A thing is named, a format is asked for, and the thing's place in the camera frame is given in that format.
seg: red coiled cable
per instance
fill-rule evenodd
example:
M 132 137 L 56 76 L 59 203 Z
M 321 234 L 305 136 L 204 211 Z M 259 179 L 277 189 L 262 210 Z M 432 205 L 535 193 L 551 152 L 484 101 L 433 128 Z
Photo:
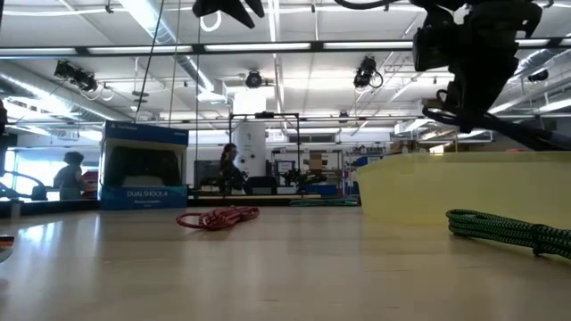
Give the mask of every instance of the red coiled cable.
M 205 213 L 186 213 L 177 217 L 177 224 L 209 231 L 231 227 L 238 222 L 257 218 L 260 210 L 254 207 L 211 210 Z M 185 221 L 186 217 L 198 217 L 198 224 Z

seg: yellow plastic bin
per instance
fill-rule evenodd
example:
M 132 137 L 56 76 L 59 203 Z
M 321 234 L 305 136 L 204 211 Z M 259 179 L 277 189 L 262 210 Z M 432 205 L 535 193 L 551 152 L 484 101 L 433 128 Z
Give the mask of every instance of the yellow plastic bin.
M 571 152 L 411 153 L 357 173 L 369 221 L 445 225 L 469 209 L 571 228 Z

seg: green rope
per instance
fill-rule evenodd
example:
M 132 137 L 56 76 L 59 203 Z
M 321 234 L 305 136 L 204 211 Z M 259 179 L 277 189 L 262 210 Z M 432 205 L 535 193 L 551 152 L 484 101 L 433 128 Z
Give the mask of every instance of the green rope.
M 359 206 L 356 199 L 304 199 L 293 200 L 289 206 Z
M 557 254 L 571 259 L 571 230 L 531 224 L 475 210 L 446 212 L 448 229 L 455 235 L 482 238 L 534 249 L 534 254 Z

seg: woman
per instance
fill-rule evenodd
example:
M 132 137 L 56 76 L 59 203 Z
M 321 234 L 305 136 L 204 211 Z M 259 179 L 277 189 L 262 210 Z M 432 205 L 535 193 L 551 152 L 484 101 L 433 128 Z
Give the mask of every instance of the woman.
M 237 150 L 234 144 L 226 144 L 220 155 L 219 189 L 221 193 L 231 193 L 232 189 L 242 189 L 244 179 L 234 165 Z
M 81 199 L 81 162 L 79 152 L 66 152 L 63 157 L 68 166 L 60 169 L 54 178 L 54 187 L 60 188 L 60 201 Z

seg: white pillar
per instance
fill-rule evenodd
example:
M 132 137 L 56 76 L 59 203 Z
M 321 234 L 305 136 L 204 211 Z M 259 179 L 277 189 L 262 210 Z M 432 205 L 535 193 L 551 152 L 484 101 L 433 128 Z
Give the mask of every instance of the white pillar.
M 247 90 L 234 97 L 234 114 L 254 114 L 266 110 L 266 95 L 259 90 Z M 235 165 L 249 177 L 266 175 L 266 124 L 241 123 L 233 132 L 232 142 L 238 155 Z

